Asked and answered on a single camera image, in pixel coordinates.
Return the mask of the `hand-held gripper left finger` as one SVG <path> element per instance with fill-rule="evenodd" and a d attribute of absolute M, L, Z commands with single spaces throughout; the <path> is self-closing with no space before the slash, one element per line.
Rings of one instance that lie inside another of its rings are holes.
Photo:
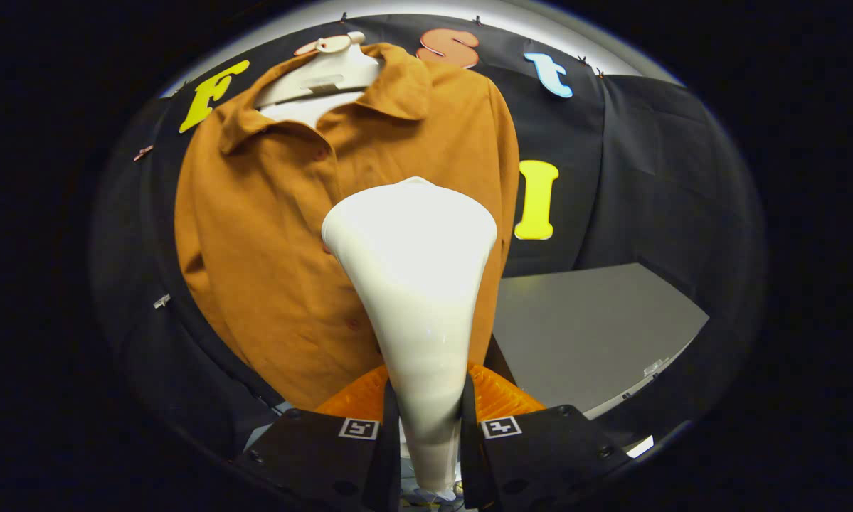
<path fill-rule="evenodd" d="M 318 411 L 283 412 L 233 466 L 298 511 L 397 511 L 401 425 L 386 367 Z"/>

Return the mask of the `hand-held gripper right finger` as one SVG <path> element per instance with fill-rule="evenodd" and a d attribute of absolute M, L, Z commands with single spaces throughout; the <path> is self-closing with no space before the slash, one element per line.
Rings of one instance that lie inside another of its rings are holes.
<path fill-rule="evenodd" d="M 467 509 L 570 510 L 633 464 L 575 406 L 542 408 L 478 364 L 468 368 L 460 412 Z"/>

